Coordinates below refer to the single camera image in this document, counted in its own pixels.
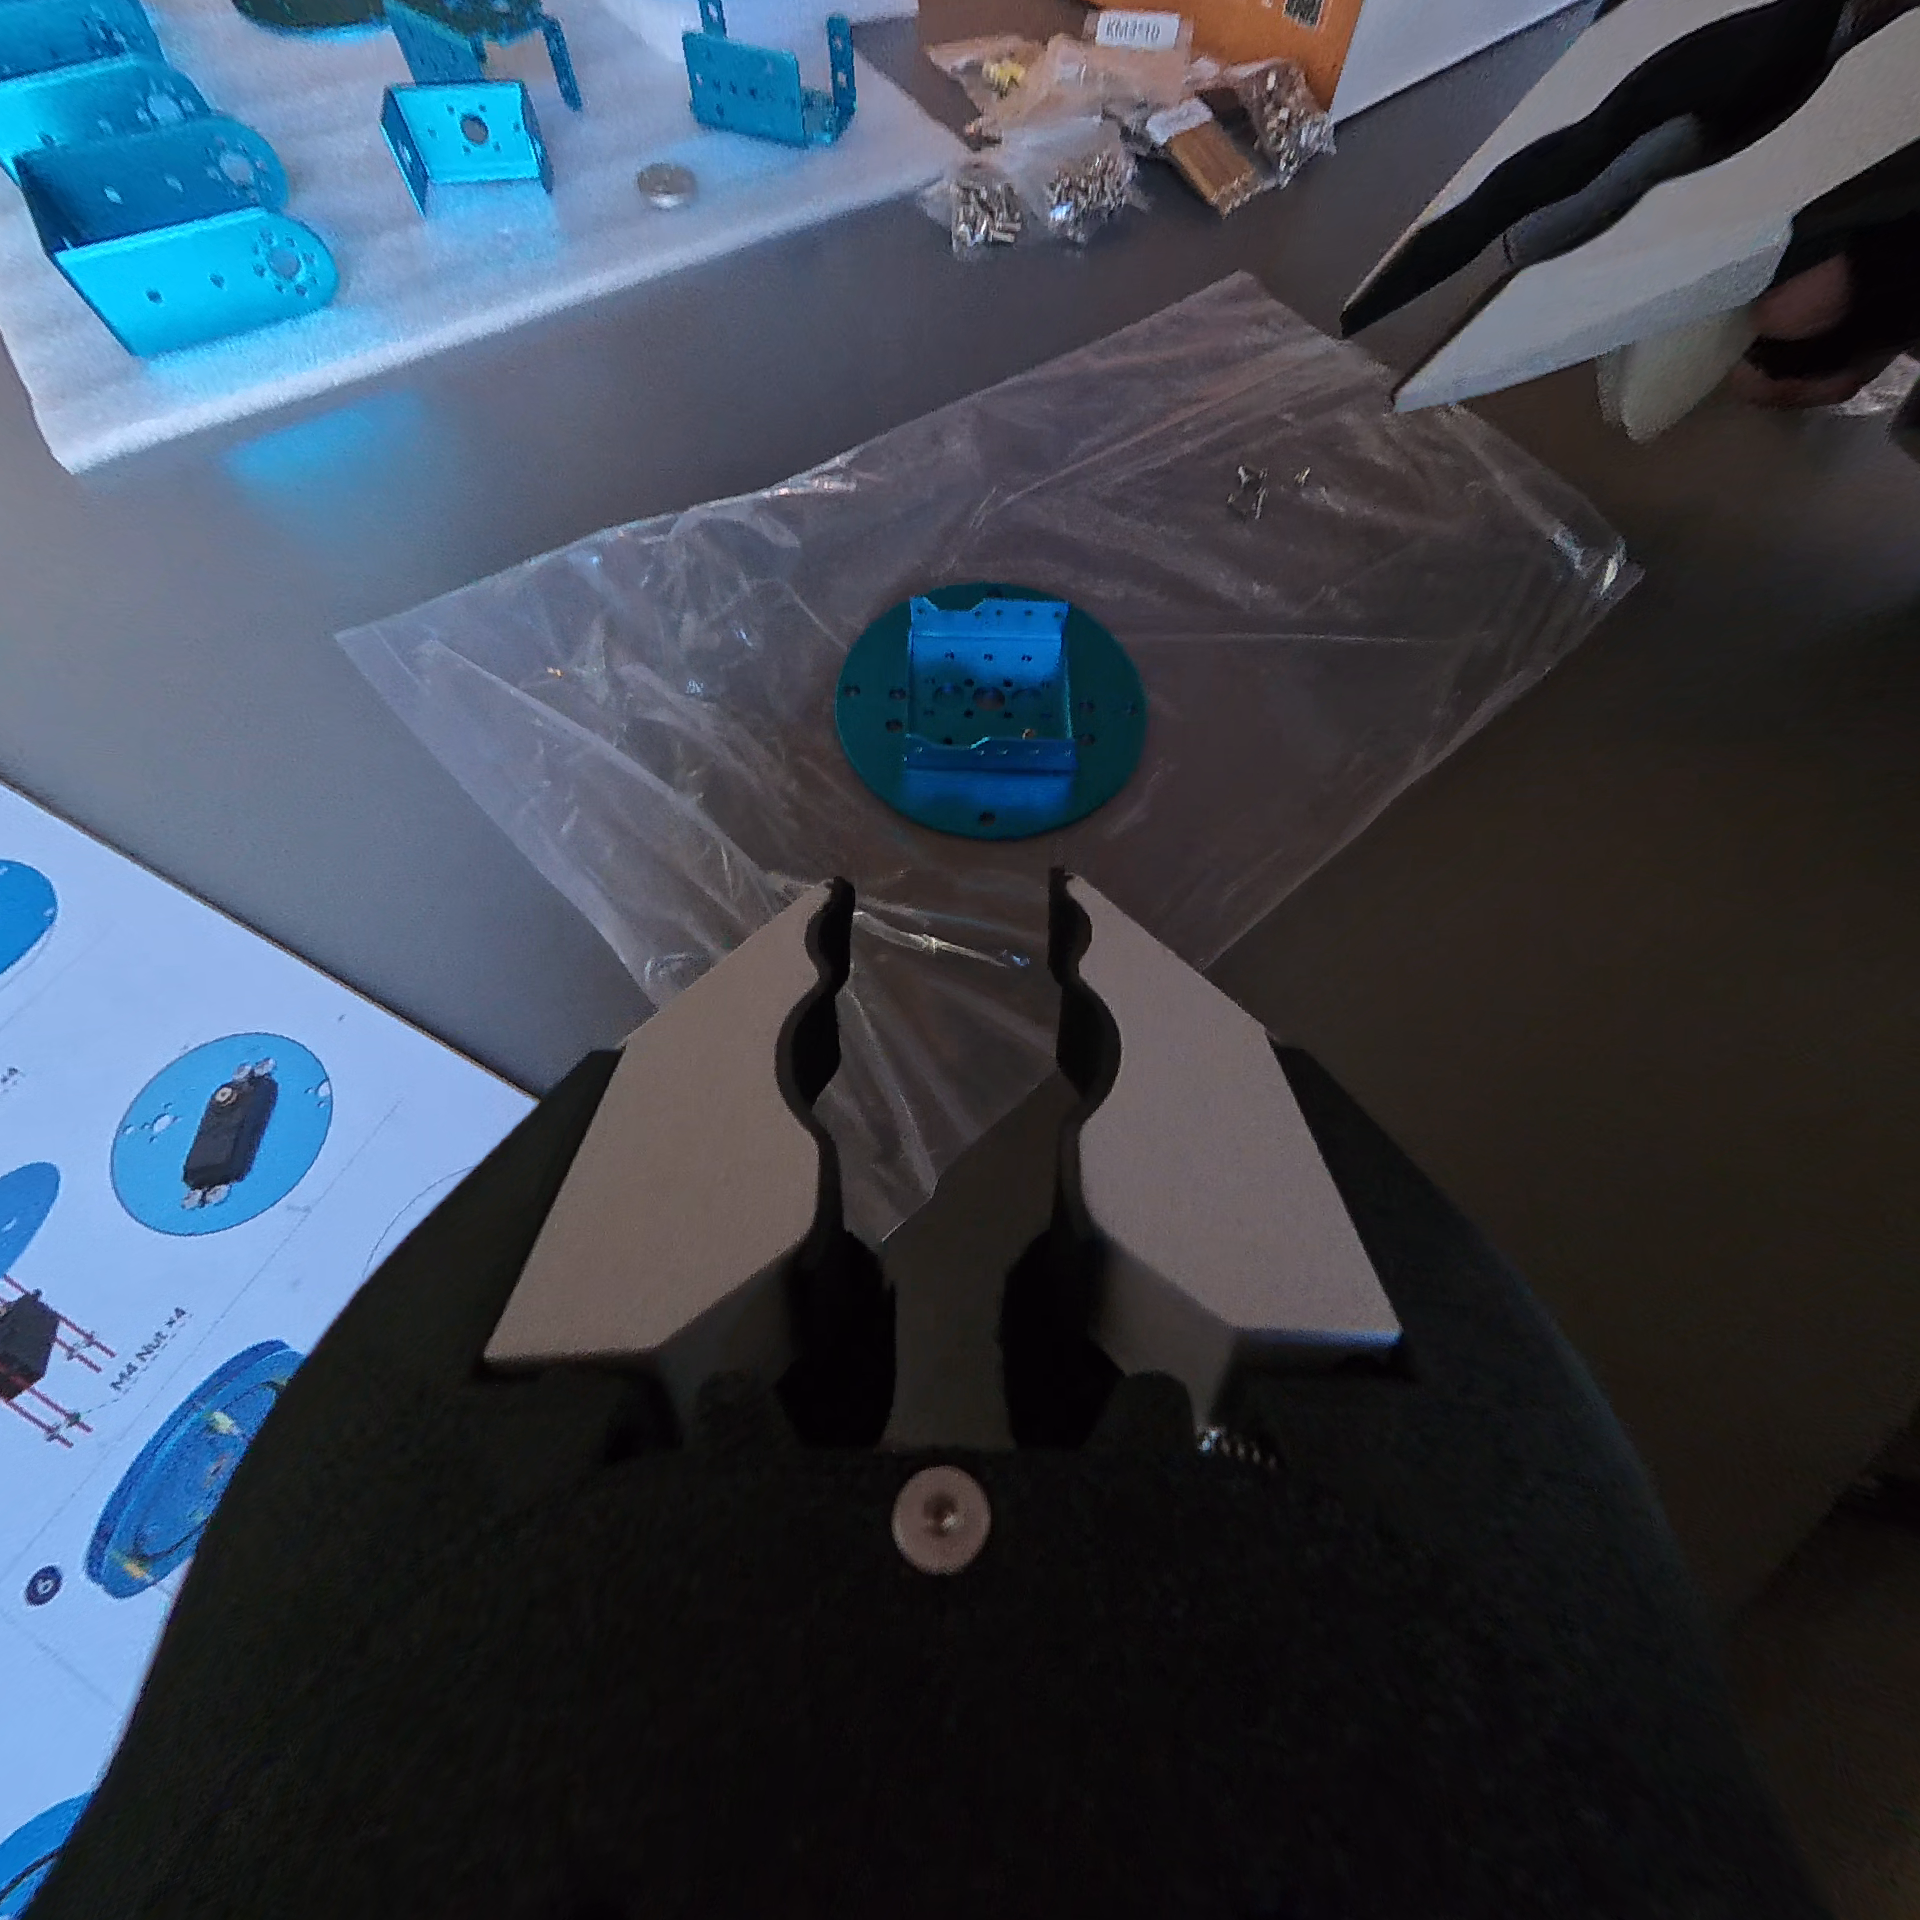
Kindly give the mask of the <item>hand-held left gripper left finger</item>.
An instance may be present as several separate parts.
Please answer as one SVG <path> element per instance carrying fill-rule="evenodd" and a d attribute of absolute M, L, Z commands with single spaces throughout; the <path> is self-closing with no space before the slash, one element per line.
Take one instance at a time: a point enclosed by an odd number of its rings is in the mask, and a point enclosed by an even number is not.
<path fill-rule="evenodd" d="M 604 1363 L 688 1417 L 748 1373 L 856 1373 L 856 1241 L 817 1116 L 842 1064 L 854 890 L 814 881 L 654 1011 L 618 1064 L 492 1327 L 484 1363 Z"/>

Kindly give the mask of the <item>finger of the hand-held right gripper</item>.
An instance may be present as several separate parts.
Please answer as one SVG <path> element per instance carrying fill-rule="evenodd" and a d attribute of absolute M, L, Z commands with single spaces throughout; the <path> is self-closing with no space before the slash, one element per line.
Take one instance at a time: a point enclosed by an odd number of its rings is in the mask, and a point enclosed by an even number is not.
<path fill-rule="evenodd" d="M 1721 158 L 1800 106 L 1842 2 L 1605 3 L 1340 309 L 1352 335 L 1427 295 L 1524 219 L 1594 186 L 1628 147 L 1692 121 Z"/>
<path fill-rule="evenodd" d="M 1841 188 L 1917 188 L 1917 163 L 1917 3 L 1845 3 L 1824 73 L 1777 124 L 1711 155 L 1692 120 L 1669 121 L 1478 252 L 1463 269 L 1489 257 L 1501 275 L 1390 403 L 1421 414 L 1580 364 L 1600 373 L 1609 352 L 1698 313 L 1704 284 L 1790 216 Z"/>

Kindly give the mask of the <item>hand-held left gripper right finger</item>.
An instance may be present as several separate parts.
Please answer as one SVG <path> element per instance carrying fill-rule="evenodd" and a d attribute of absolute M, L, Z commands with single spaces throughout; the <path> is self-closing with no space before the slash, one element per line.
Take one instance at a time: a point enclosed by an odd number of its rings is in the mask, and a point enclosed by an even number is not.
<path fill-rule="evenodd" d="M 1223 1420 L 1249 1379 L 1397 1358 L 1405 1326 L 1268 1028 L 1086 875 L 1050 875 L 1058 1220 L 1086 1329 Z"/>

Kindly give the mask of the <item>teal round metal plate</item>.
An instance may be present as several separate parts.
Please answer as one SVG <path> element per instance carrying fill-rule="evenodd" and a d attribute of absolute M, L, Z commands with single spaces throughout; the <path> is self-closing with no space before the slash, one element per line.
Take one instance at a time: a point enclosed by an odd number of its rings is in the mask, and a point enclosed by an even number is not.
<path fill-rule="evenodd" d="M 909 601 L 970 606 L 987 594 L 1068 601 L 1070 722 L 1077 772 L 930 776 L 904 765 Z M 1135 780 L 1149 728 L 1141 670 L 1093 612 L 1041 588 L 962 582 L 924 588 L 881 612 L 835 674 L 839 745 L 859 781 L 910 823 L 970 842 L 1023 842 L 1080 823 Z"/>

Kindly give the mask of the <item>blue square metal bracket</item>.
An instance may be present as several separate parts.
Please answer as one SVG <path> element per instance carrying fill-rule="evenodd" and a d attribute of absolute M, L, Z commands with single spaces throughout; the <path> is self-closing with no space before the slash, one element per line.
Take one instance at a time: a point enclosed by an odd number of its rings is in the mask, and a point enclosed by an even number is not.
<path fill-rule="evenodd" d="M 909 600 L 904 765 L 928 776 L 1078 772 L 1070 604 L 988 592 Z"/>

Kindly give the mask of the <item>grey desk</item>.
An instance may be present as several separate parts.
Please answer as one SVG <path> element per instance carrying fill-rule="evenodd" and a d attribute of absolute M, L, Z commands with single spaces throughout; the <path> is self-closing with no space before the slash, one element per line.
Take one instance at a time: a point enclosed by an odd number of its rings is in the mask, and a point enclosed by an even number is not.
<path fill-rule="evenodd" d="M 1370 110 L 1247 228 L 970 268 L 873 208 L 93 478 L 7 390 L 5 774 L 544 1085 L 645 995 L 336 632 L 1220 275 L 1332 325 L 1575 24 Z M 1573 373 L 1478 409 L 1644 579 L 1218 973 L 1519 1259 L 1738 1616 L 1917 1406 L 1917 470 L 1822 414 L 1632 448 Z"/>

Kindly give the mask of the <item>person's right hand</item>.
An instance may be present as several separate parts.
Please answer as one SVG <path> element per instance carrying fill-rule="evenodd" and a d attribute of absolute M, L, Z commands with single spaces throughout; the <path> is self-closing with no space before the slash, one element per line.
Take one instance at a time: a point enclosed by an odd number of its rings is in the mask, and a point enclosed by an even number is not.
<path fill-rule="evenodd" d="M 1767 409 L 1836 406 L 1917 344 L 1917 257 L 1836 252 L 1775 286 L 1753 321 L 1732 392 Z"/>

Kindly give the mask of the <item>orange cardboard box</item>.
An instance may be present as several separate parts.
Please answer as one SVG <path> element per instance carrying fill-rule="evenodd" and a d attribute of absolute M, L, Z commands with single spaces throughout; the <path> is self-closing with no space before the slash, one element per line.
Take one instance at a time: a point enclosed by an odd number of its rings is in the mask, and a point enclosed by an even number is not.
<path fill-rule="evenodd" d="M 1592 9 L 1573 2 L 926 2 L 919 28 L 924 46 L 1015 35 L 1043 47 L 1023 57 L 1018 88 L 1006 98 L 988 93 L 977 112 L 977 130 L 998 133 L 1172 106 L 1189 92 L 1193 59 L 1220 70 L 1292 61 L 1316 101 L 1344 121 L 1559 14 Z M 1086 21 L 1096 14 L 1174 14 L 1190 38 L 1180 53 L 1093 52 Z M 1045 52 L 1058 38 L 1068 52 Z"/>

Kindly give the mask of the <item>clear plastic bag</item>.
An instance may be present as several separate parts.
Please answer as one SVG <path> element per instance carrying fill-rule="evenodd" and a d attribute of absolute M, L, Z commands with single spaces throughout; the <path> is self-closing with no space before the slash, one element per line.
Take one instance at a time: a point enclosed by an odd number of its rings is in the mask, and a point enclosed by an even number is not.
<path fill-rule="evenodd" d="M 1206 968 L 1568 657 L 1632 583 L 1620 533 L 1459 407 L 1249 274 L 780 484 L 575 540 L 348 629 L 353 666 L 653 1005 L 809 885 L 852 881 L 822 1104 L 885 1237 L 1052 1074 L 1046 877 Z M 1315 468 L 1242 524 L 1237 463 Z M 928 588 L 1091 612 L 1149 701 L 1127 788 L 972 839 L 854 774 L 837 674 Z"/>

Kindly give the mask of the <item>pile of small hardware bags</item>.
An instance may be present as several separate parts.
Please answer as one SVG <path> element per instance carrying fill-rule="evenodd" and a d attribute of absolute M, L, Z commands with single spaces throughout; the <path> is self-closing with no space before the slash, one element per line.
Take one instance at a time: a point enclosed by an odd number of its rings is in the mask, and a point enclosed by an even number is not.
<path fill-rule="evenodd" d="M 919 198 L 956 259 L 1086 247 L 1149 209 L 1146 165 L 1230 218 L 1336 147 L 1298 59 L 1224 57 L 1186 12 L 1096 7 L 1078 33 L 945 40 L 924 59 L 972 106 L 966 153 Z"/>

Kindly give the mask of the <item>assembly instruction sheet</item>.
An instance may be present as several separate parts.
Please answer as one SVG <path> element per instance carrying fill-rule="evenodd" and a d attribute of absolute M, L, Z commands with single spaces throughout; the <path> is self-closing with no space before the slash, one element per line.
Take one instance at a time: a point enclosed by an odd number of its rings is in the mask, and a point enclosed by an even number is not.
<path fill-rule="evenodd" d="M 249 1443 L 530 1095 L 10 785 L 5 1916 L 105 1773 Z"/>

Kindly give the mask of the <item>white foam sheet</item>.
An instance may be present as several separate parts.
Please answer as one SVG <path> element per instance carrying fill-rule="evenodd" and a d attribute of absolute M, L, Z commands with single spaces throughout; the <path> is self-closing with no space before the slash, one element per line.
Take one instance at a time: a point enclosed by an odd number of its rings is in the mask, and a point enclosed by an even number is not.
<path fill-rule="evenodd" d="M 917 193 L 958 137 L 856 57 L 856 116 L 829 147 L 707 130 L 690 110 L 682 33 L 697 3 L 551 3 L 585 92 L 565 106 L 540 40 L 491 66 L 522 77 L 554 190 L 437 190 L 421 213 L 383 137 L 408 77 L 388 30 L 290 35 L 231 3 L 151 3 L 157 35 L 210 108 L 258 130 L 290 178 L 290 213 L 340 269 L 316 315 L 140 358 L 47 257 L 5 182 L 5 344 L 42 438 L 70 471 L 392 372 L 738 247 Z M 682 208 L 651 206 L 638 168 L 699 178 Z"/>

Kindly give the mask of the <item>perforated blue U bracket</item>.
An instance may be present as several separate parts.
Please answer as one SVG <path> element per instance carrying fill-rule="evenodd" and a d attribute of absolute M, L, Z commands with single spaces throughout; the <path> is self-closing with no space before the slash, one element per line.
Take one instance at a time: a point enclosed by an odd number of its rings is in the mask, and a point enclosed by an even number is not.
<path fill-rule="evenodd" d="M 757 46 L 729 31 L 725 3 L 701 2 L 701 28 L 682 33 L 688 106 L 712 132 L 737 132 L 791 147 L 837 144 L 856 118 L 852 20 L 826 15 L 829 89 L 805 84 L 791 50 Z"/>

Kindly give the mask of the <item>long blue U bracket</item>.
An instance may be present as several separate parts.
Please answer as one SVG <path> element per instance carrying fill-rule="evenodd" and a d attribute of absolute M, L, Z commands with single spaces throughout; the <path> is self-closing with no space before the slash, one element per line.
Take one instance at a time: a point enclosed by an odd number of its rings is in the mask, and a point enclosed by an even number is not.
<path fill-rule="evenodd" d="M 307 317 L 340 286 L 316 229 L 258 206 L 64 247 L 52 262 L 136 358 Z"/>
<path fill-rule="evenodd" d="M 3 3 L 3 153 L 200 121 L 213 106 L 168 64 L 139 2 Z"/>
<path fill-rule="evenodd" d="M 265 133 L 226 114 L 13 158 L 13 180 L 51 257 L 247 209 L 280 212 L 290 186 Z"/>

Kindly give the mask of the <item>green round plate with bracket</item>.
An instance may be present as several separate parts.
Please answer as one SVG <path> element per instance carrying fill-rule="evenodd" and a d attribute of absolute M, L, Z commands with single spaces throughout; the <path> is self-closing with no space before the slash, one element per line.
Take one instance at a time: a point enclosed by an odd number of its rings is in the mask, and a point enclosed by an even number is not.
<path fill-rule="evenodd" d="M 565 25 L 540 2 L 236 2 L 251 24 L 282 35 L 388 30 L 416 84 L 488 79 L 488 50 L 539 35 L 565 106 L 585 112 Z"/>

